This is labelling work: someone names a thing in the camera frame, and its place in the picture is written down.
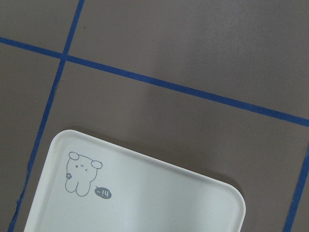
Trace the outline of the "cream rabbit print tray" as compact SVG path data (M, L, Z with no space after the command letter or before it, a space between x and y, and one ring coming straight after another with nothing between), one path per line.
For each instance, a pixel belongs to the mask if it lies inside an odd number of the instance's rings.
M75 130L52 140L27 232L238 232L232 185Z

